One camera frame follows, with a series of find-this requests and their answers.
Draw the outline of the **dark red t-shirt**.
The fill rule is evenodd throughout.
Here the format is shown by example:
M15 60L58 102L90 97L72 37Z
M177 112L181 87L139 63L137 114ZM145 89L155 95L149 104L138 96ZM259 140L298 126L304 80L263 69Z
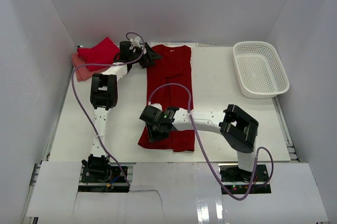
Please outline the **dark red t-shirt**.
M165 110L168 107L187 109L189 95L184 89L192 91L191 48L156 45L152 49L162 56L154 66L147 69L147 100L159 103ZM195 134L192 130L174 131L169 138L150 142L144 129L138 145L146 149L171 149L174 152L194 151Z

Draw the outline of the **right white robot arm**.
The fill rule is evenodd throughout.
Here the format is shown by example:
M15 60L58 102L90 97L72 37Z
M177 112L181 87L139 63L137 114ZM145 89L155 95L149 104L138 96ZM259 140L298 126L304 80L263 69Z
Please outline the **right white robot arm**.
M174 131L194 129L222 135L237 152L238 168L253 171L259 123L237 105L229 104L222 111L198 112L178 107L162 111L159 104L152 104L143 109L140 120L145 122L151 142L164 140Z

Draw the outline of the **white perforated plastic basket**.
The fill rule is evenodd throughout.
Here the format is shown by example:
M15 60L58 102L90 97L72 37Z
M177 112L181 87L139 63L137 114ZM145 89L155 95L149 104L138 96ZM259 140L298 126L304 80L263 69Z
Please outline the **white perforated plastic basket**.
M290 88L281 59L275 47L267 42L236 43L233 61L241 92L247 98L273 98Z

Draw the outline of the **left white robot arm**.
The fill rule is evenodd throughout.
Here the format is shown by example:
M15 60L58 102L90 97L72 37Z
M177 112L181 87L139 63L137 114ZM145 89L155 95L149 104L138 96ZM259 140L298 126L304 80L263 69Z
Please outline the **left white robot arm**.
M96 138L87 161L82 161L89 173L101 179L110 174L110 155L105 147L105 133L109 113L118 101L117 82L130 72L133 64L138 63L142 68L148 68L154 66L156 60L163 58L148 43L141 46L135 39L122 41L119 48L109 49L108 52L111 55L103 65L109 65L109 68L92 76L90 102L94 109L94 118L90 122Z

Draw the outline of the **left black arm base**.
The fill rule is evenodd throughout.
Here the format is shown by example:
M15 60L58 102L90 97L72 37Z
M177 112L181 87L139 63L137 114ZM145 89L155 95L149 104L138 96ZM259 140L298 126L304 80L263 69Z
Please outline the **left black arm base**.
M94 173L82 166L78 192L127 193L129 189L118 166L108 167L106 174Z

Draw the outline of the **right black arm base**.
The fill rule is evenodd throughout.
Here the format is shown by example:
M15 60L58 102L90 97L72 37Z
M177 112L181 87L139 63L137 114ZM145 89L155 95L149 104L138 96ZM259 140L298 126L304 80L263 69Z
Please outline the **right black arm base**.
M222 184L234 195L244 195L249 188L251 173L237 165L219 165ZM257 165L250 194L270 194L271 186L266 165Z

